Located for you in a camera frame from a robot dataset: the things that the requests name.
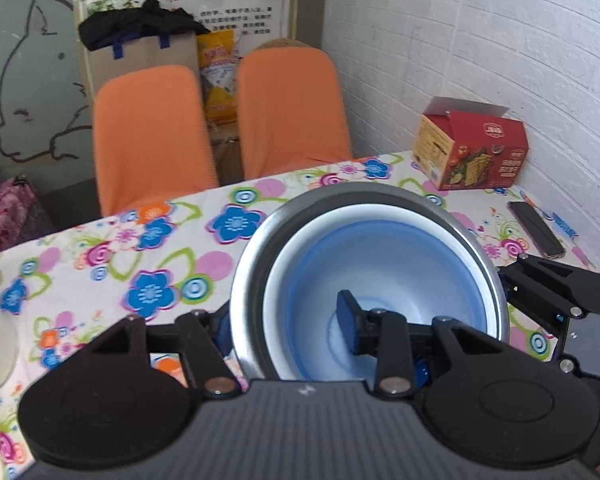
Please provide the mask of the translucent blue plastic bowl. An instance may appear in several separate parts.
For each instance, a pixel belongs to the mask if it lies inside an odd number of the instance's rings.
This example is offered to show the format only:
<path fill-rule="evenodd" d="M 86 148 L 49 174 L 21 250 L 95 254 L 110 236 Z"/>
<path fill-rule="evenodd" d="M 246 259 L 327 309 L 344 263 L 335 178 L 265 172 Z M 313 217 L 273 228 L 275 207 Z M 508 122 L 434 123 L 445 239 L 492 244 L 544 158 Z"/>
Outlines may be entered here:
<path fill-rule="evenodd" d="M 374 379 L 375 359 L 354 356 L 338 325 L 343 289 L 364 310 L 398 312 L 422 325 L 449 316 L 486 330 L 479 286 L 454 250 L 408 224 L 356 222 L 306 246 L 283 287 L 285 341 L 303 379 Z"/>

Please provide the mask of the stainless steel bowl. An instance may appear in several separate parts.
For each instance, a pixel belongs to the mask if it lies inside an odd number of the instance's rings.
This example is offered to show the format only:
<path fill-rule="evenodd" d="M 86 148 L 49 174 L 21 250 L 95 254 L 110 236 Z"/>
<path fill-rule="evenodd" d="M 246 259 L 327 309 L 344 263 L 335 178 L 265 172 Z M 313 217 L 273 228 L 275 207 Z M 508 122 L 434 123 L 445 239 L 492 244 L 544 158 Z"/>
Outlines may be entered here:
<path fill-rule="evenodd" d="M 230 291 L 230 328 L 237 359 L 251 379 L 283 379 L 274 370 L 263 333 L 262 301 L 265 284 L 276 257 L 291 235 L 326 212 L 358 204 L 398 206 L 418 212 L 449 226 L 462 243 L 473 252 L 481 252 L 481 261 L 489 263 L 490 282 L 501 292 L 504 320 L 509 333 L 508 313 L 503 287 L 494 264 L 460 220 L 430 200 L 393 185 L 343 183 L 304 193 L 274 211 L 248 242 L 239 259 Z"/>

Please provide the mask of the smartphone with red case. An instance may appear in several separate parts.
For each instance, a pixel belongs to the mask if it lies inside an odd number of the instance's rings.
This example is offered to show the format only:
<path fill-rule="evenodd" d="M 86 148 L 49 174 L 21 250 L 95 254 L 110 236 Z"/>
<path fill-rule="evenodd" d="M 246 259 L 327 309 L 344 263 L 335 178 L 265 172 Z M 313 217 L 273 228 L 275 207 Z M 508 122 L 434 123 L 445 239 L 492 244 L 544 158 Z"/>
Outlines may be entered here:
<path fill-rule="evenodd" d="M 533 206 L 526 202 L 508 202 L 507 208 L 544 258 L 558 259 L 566 254 L 565 247 Z"/>

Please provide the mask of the floral tablecloth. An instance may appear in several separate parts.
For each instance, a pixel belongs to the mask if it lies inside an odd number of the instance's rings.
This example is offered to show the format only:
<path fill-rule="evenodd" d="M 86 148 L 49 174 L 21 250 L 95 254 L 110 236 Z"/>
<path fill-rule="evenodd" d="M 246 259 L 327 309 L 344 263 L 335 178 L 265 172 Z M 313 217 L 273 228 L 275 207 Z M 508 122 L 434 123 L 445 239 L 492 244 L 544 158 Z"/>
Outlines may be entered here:
<path fill-rule="evenodd" d="M 10 248 L 0 253 L 0 310 L 15 325 L 19 356 L 0 388 L 0 479 L 30 464 L 17 422 L 27 385 L 127 314 L 166 323 L 221 307 L 257 223 L 294 196 L 346 181 L 425 197 L 466 226 L 497 266 L 535 250 L 509 210 L 526 199 L 521 188 L 440 191 L 407 152 L 214 188 Z"/>

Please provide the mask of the red cracker box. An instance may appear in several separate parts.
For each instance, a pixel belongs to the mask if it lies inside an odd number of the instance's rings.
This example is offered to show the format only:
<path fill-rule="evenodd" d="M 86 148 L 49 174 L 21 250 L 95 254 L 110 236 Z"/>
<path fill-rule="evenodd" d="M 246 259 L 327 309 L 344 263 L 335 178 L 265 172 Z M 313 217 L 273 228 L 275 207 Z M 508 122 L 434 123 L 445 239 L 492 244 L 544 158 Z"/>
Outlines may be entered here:
<path fill-rule="evenodd" d="M 441 191 L 509 188 L 526 160 L 524 123 L 508 108 L 435 96 L 420 116 L 414 161 Z"/>

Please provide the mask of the left orange chair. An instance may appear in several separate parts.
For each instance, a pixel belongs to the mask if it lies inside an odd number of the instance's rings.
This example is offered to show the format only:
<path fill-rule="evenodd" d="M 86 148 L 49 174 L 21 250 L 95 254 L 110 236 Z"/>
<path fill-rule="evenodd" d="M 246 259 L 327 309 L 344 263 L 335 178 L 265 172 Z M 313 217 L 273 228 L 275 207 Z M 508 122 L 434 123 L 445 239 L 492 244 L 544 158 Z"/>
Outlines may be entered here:
<path fill-rule="evenodd" d="M 106 82 L 94 101 L 93 142 L 105 216 L 219 185 L 198 79 L 183 65 Z"/>

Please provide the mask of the orange chair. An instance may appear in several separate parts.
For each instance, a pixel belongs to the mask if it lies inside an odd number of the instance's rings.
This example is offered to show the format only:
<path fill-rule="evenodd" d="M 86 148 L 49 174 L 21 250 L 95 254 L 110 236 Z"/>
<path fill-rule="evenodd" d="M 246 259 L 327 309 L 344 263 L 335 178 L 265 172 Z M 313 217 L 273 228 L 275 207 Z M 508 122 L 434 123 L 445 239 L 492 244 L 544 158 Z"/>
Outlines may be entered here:
<path fill-rule="evenodd" d="M 106 82 L 94 101 L 93 142 L 105 216 L 219 185 L 198 79 L 183 65 Z"/>
<path fill-rule="evenodd" d="M 237 119 L 248 180 L 352 157 L 336 67 L 311 47 L 257 49 L 238 65 Z"/>

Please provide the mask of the right orange chair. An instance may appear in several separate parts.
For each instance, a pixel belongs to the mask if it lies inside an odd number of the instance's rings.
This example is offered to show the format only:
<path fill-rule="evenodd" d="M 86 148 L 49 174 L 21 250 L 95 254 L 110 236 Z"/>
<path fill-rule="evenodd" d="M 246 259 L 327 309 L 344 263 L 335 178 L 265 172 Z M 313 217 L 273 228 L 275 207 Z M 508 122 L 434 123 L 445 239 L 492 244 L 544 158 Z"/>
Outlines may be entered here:
<path fill-rule="evenodd" d="M 238 65 L 237 119 L 248 180 L 352 157 L 336 67 L 311 47 L 257 49 Z"/>

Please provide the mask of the yellow snack bag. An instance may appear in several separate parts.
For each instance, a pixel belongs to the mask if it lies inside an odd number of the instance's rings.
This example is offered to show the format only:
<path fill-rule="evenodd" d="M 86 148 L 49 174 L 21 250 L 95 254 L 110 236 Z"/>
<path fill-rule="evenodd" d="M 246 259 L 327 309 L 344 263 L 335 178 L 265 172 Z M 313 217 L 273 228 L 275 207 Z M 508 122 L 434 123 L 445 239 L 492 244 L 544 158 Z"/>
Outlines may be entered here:
<path fill-rule="evenodd" d="M 197 37 L 198 67 L 207 122 L 236 122 L 236 70 L 239 41 L 233 29 L 222 29 Z"/>

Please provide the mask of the frosted glass door with cat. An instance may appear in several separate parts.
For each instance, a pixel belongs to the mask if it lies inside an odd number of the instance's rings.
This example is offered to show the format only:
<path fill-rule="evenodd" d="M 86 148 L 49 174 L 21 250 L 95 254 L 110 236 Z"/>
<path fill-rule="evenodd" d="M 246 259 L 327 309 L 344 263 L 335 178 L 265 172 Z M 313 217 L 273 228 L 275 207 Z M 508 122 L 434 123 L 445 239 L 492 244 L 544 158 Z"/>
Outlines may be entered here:
<path fill-rule="evenodd" d="M 43 191 L 94 176 L 72 0 L 0 0 L 0 179 Z"/>

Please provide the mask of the black cloth on box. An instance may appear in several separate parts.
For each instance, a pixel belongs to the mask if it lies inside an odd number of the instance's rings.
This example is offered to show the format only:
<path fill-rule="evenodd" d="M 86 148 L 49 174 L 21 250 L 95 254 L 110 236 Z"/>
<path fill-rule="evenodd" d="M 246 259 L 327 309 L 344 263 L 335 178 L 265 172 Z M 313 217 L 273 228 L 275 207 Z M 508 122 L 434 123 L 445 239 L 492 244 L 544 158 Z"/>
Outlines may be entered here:
<path fill-rule="evenodd" d="M 145 0 L 139 8 L 100 11 L 78 26 L 84 47 L 96 51 L 144 37 L 166 37 L 211 30 L 182 8 L 163 9 L 158 0 Z"/>

